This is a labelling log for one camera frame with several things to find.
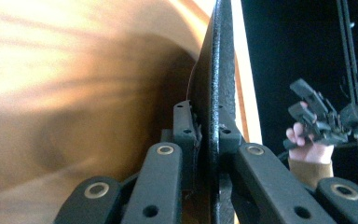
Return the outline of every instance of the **hand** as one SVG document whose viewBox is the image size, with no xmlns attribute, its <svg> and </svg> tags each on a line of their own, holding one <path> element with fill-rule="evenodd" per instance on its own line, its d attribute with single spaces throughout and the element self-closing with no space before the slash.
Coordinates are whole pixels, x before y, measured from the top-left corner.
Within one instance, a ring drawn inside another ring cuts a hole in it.
<svg viewBox="0 0 358 224">
<path fill-rule="evenodd" d="M 292 143 L 296 143 L 298 147 L 289 151 L 289 157 L 294 161 L 306 161 L 314 163 L 329 164 L 333 154 L 334 146 L 325 146 L 313 143 L 313 135 L 310 134 L 310 143 L 305 142 L 304 137 L 300 135 L 304 132 L 304 126 L 297 122 L 292 128 L 286 130 L 286 136 Z"/>
</svg>

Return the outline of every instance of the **wooden surface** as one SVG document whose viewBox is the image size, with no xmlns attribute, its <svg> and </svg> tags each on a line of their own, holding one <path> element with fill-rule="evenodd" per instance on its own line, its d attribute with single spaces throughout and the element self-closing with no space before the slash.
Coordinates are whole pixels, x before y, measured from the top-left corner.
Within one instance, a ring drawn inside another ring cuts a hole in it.
<svg viewBox="0 0 358 224">
<path fill-rule="evenodd" d="M 140 169 L 185 100 L 212 9 L 0 0 L 0 223 L 50 223 L 82 180 Z M 239 93 L 242 107 L 254 95 Z"/>
</svg>

